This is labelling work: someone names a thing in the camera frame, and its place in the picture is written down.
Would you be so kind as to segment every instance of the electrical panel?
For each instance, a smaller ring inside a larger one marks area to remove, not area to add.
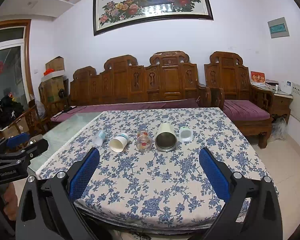
[[[291,115],[300,122],[300,85],[292,83],[293,101],[290,104]]]

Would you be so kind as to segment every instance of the baseboard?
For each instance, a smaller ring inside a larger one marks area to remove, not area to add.
[[[300,145],[290,135],[287,135],[286,139],[289,141],[296,153],[300,156]]]

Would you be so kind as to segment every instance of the blue gripper pad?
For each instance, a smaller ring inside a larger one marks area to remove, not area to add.
[[[6,146],[8,148],[14,148],[14,147],[20,145],[21,143],[25,143],[29,140],[30,140],[30,134],[24,132],[24,133],[21,133],[21,134],[18,134],[16,136],[12,137],[12,138],[9,138]]]
[[[100,154],[97,149],[94,149],[90,155],[84,160],[84,163],[79,168],[75,176],[70,182],[69,199],[71,202],[81,198],[86,189],[93,173],[99,165]]]
[[[218,198],[223,199],[227,203],[230,199],[229,182],[206,149],[200,151],[199,163]]]

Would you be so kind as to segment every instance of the glass coffee table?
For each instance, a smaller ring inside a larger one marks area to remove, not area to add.
[[[69,141],[77,132],[79,132],[85,125],[91,122],[94,118],[102,112],[95,113],[78,113],[69,119],[61,122],[56,127],[47,132],[43,138],[49,143],[48,150],[40,156],[31,160],[28,167],[29,175],[35,176],[35,172],[67,141]]]

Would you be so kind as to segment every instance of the white wall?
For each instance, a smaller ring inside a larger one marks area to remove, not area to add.
[[[81,0],[54,21],[55,48],[64,57],[70,81],[76,69],[91,65],[97,72],[111,57],[131,54],[140,65],[159,51],[181,50],[198,65],[205,83],[203,64],[216,50],[236,52],[251,70],[269,71],[264,64],[265,33],[258,0],[210,0],[214,21],[165,20],[130,25],[93,35],[93,0]]]
[[[29,57],[34,96],[40,100],[38,87],[45,72],[45,64],[55,58],[53,17],[36,15],[12,15],[0,17],[0,21],[12,19],[31,19]]]
[[[300,9],[294,0],[260,0],[263,28],[269,49],[270,79],[290,80],[300,85]],[[285,17],[289,37],[271,39],[267,22]],[[300,122],[290,116],[288,132],[300,145]]]

